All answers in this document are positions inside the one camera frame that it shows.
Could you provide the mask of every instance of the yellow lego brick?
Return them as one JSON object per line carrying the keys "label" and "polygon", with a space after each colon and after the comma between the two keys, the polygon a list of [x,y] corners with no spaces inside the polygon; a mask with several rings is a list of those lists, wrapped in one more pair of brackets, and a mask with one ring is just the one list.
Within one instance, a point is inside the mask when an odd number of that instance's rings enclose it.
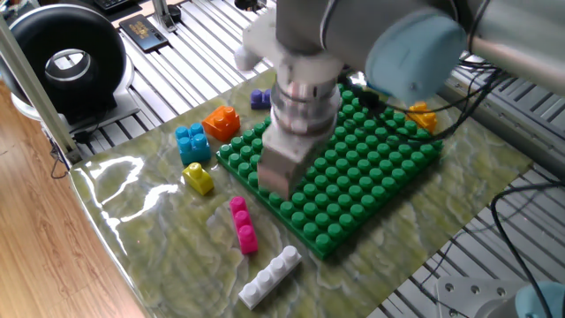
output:
{"label": "yellow lego brick", "polygon": [[[427,110],[427,104],[426,102],[417,102],[414,104],[414,106],[410,107],[410,110]],[[408,113],[408,118],[415,121],[416,124],[418,124],[420,127],[427,129],[427,131],[430,133],[433,133],[435,125],[438,123],[435,113]]]}
{"label": "yellow lego brick", "polygon": [[200,163],[191,163],[183,170],[183,178],[194,190],[204,195],[214,189],[214,181],[210,175],[202,169]]}

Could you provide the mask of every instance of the wooden floor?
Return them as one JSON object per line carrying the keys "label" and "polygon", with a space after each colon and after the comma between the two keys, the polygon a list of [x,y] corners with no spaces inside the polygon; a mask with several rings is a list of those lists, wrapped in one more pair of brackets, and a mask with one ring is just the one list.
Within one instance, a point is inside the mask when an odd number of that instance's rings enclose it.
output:
{"label": "wooden floor", "polygon": [[50,149],[0,82],[0,317],[141,317]]}

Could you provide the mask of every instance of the round black device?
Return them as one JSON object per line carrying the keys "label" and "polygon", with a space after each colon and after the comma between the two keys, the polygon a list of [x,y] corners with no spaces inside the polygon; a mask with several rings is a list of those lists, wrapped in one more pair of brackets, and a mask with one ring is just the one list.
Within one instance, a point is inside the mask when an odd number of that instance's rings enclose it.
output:
{"label": "round black device", "polygon": [[[29,12],[10,29],[56,111],[70,124],[116,107],[113,93],[124,75],[125,48],[102,15],[78,5],[54,4]],[[82,58],[72,67],[56,65],[71,54]],[[30,103],[2,59],[0,72],[16,97]]]}

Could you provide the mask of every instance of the marble tabletop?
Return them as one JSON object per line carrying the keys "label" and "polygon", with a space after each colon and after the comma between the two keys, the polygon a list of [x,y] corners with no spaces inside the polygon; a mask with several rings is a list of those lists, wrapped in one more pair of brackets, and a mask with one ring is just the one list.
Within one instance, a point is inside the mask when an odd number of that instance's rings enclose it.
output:
{"label": "marble tabletop", "polygon": [[[332,256],[320,261],[263,208],[215,157],[203,167],[215,189],[185,184],[174,131],[220,105],[234,106],[242,128],[264,119],[249,94],[269,88],[272,72],[72,167],[75,190],[139,303],[154,317],[365,317],[531,160],[468,120],[445,142],[441,159],[418,176]],[[439,97],[430,107],[445,104]],[[438,128],[458,110],[442,112]],[[210,138],[216,151],[222,143]],[[229,200],[248,201],[259,251],[240,253]],[[302,263],[250,311],[237,294],[287,245]]]}

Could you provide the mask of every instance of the purple lego brick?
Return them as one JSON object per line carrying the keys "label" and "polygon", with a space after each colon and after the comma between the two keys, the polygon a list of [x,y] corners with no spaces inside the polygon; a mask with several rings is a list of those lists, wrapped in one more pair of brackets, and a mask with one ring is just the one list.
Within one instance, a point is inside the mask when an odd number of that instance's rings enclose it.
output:
{"label": "purple lego brick", "polygon": [[251,92],[251,109],[252,110],[270,110],[271,109],[271,90],[267,89],[261,92],[255,89]]}

